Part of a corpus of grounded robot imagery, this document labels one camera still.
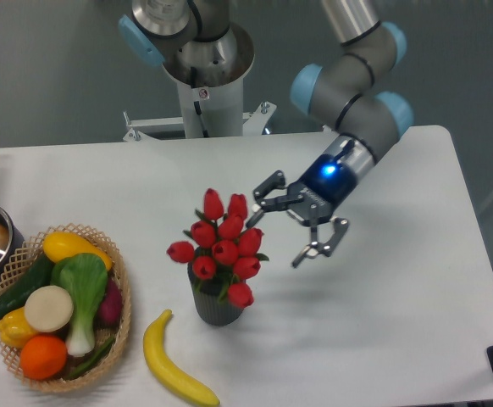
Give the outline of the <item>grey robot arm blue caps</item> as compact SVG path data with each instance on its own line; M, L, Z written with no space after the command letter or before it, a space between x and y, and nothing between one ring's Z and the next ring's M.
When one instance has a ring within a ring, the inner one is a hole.
M309 64L291 85L290 99L306 116L336 134L298 178L275 172L254 191L249 225L285 211L310 230L294 259L330 256L348 222L337 207L413 124L409 103L393 92L367 92L400 63L404 33L379 19L369 1L326 1L324 11L343 54L328 68ZM175 82L187 137L244 136L259 115L243 116L243 81L254 61L248 33L230 19L226 1L134 1L119 32L145 64L163 68Z

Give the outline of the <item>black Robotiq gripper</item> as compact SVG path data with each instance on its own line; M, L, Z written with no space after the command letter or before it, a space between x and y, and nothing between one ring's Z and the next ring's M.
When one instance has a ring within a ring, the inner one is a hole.
M332 216L356 185L355 173L327 153L320 155L288 188L284 172L277 170L252 191L254 204L246 228L253 228L267 213L287 211L301 225L309 226L309 242L291 266L298 268L303 260L316 259L319 255L329 258L350 226L349 220ZM322 242L319 225L329 221L332 233Z

